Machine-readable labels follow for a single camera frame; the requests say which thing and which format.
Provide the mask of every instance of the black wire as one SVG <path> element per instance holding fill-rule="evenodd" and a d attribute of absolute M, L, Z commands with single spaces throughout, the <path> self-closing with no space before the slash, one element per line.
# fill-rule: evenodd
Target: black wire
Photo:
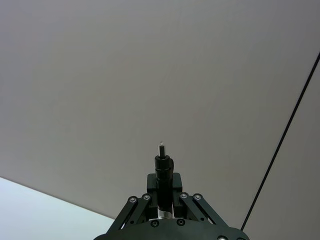
<path fill-rule="evenodd" d="M 299 96 L 299 98 L 298 98 L 298 100 L 297 100 L 297 102 L 296 102 L 296 104 L 295 104 L 295 107 L 294 107 L 294 109 L 293 109 L 293 111 L 292 111 L 292 113 L 291 113 L 291 116 L 290 116 L 290 118 L 289 118 L 289 121 L 288 121 L 288 123 L 286 124 L 286 127 L 285 127 L 285 129 L 284 129 L 284 131 L 283 131 L 283 134 L 282 134 L 281 139 L 280 139 L 280 141 L 279 141 L 279 143 L 278 143 L 278 146 L 277 146 L 276 149 L 275 149 L 275 152 L 274 152 L 274 154 L 273 154 L 273 156 L 272 156 L 272 159 L 271 159 L 271 161 L 270 161 L 270 163 L 269 163 L 269 166 L 268 166 L 268 168 L 267 168 L 267 170 L 266 170 L 266 172 L 265 172 L 265 174 L 264 174 L 264 177 L 263 177 L 263 179 L 262 179 L 262 182 L 261 182 L 261 184 L 260 184 L 260 186 L 259 186 L 259 189 L 258 189 L 258 191 L 257 191 L 256 194 L 255 194 L 255 197 L 254 197 L 254 199 L 253 199 L 253 202 L 252 202 L 252 204 L 251 204 L 251 207 L 250 207 L 250 209 L 249 209 L 249 211 L 248 211 L 248 213 L 247 213 L 247 215 L 246 215 L 246 217 L 245 217 L 245 219 L 244 219 L 244 221 L 243 221 L 243 224 L 242 224 L 242 227 L 241 227 L 241 231 L 243 231 L 244 228 L 245 228 L 245 226 L 246 226 L 246 223 L 247 223 L 247 221 L 248 221 L 248 219 L 249 219 L 249 217 L 250 217 L 250 214 L 251 214 L 251 212 L 252 212 L 252 209 L 254 208 L 254 206 L 255 206 L 255 204 L 256 204 L 256 201 L 257 201 L 257 199 L 258 199 L 258 197 L 259 197 L 259 194 L 260 194 L 260 192 L 261 192 L 261 189 L 262 189 L 262 187 L 263 187 L 264 184 L 265 184 L 265 181 L 266 181 L 267 176 L 268 176 L 268 174 L 269 174 L 269 172 L 270 172 L 270 169 L 271 169 L 272 165 L 274 164 L 274 161 L 275 161 L 275 159 L 276 159 L 276 157 L 277 157 L 277 154 L 278 154 L 279 149 L 280 149 L 280 147 L 281 147 L 281 145 L 282 145 L 282 142 L 284 141 L 284 139 L 285 139 L 285 137 L 286 137 L 287 131 L 288 131 L 290 125 L 291 125 L 292 120 L 294 119 L 294 116 L 295 116 L 295 114 L 296 114 L 296 111 L 297 111 L 297 109 L 298 109 L 298 107 L 299 107 L 299 104 L 300 104 L 300 102 L 301 102 L 304 94 L 305 94 L 305 91 L 306 91 L 306 89 L 307 89 L 307 87 L 308 87 L 308 85 L 309 85 L 309 82 L 310 82 L 310 80 L 311 80 L 311 78 L 312 78 L 312 76 L 313 76 L 313 74 L 314 74 L 314 72 L 315 72 L 315 70 L 316 70 L 316 67 L 317 67 L 317 65 L 318 65 L 319 60 L 320 60 L 320 52 L 319 52 L 318 57 L 316 58 L 316 60 L 315 60 L 315 62 L 314 62 L 314 64 L 313 64 L 313 67 L 312 67 L 312 69 L 311 69 L 311 72 L 310 72 L 310 74 L 309 74 L 309 76 L 308 76 L 308 78 L 307 78 L 307 80 L 306 80 L 306 82 L 305 82 L 305 84 L 304 84 L 304 87 L 303 87 L 303 89 L 302 89 L 302 91 L 301 91 L 301 93 L 300 93 L 300 96 Z"/>

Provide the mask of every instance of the screw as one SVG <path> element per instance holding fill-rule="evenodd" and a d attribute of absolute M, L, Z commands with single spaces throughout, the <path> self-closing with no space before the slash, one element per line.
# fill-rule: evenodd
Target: screw
<path fill-rule="evenodd" d="M 148 194 L 146 194 L 146 195 L 143 196 L 143 199 L 144 199 L 144 200 L 149 200 L 149 199 L 150 199 L 150 196 L 149 196 Z"/>
<path fill-rule="evenodd" d="M 154 227 L 154 228 L 158 227 L 159 226 L 159 221 L 158 220 L 153 220 L 151 222 L 151 226 Z"/>
<path fill-rule="evenodd" d="M 201 199 L 201 196 L 200 196 L 199 194 L 196 194 L 196 195 L 194 195 L 194 198 L 195 198 L 196 200 L 200 200 L 200 199 Z"/>
<path fill-rule="evenodd" d="M 130 201 L 130 203 L 135 203 L 137 201 L 137 198 L 131 197 L 129 201 Z"/>
<path fill-rule="evenodd" d="M 186 199 L 186 198 L 187 198 L 187 194 L 181 193 L 181 194 L 180 194 L 180 197 L 183 198 L 183 199 Z"/>
<path fill-rule="evenodd" d="M 176 224 L 178 224 L 179 226 L 183 226 L 183 225 L 185 225 L 185 220 L 183 220 L 183 219 L 178 219 L 177 221 L 176 221 Z"/>

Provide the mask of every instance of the bolt head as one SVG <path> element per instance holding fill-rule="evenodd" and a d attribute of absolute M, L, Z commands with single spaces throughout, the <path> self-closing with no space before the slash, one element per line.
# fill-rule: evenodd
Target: bolt head
<path fill-rule="evenodd" d="M 228 238 L 226 236 L 219 236 L 217 240 L 228 240 Z"/>
<path fill-rule="evenodd" d="M 200 196 L 199 194 L 196 194 L 196 195 L 194 195 L 194 198 L 195 198 L 196 200 L 200 200 L 200 199 L 201 199 L 201 196 Z"/>
<path fill-rule="evenodd" d="M 183 225 L 185 225 L 185 220 L 183 220 L 183 219 L 178 219 L 177 221 L 176 221 L 176 223 L 179 225 L 179 226 L 183 226 Z"/>
<path fill-rule="evenodd" d="M 159 221 L 158 220 L 153 220 L 151 222 L 151 226 L 154 227 L 154 228 L 158 227 L 159 226 Z"/>
<path fill-rule="evenodd" d="M 143 199 L 144 199 L 144 200 L 149 200 L 149 199 L 150 199 L 150 195 L 148 195 L 148 194 L 144 195 L 144 196 L 143 196 Z"/>
<path fill-rule="evenodd" d="M 135 203 L 137 201 L 137 199 L 135 197 L 131 197 L 129 201 L 130 201 L 130 203 Z"/>

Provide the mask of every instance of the metal tip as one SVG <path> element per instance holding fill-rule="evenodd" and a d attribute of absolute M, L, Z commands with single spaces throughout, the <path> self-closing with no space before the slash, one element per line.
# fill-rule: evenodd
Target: metal tip
<path fill-rule="evenodd" d="M 166 149 L 163 141 L 160 142 L 160 145 L 158 147 L 158 156 L 161 159 L 164 159 L 166 157 Z"/>

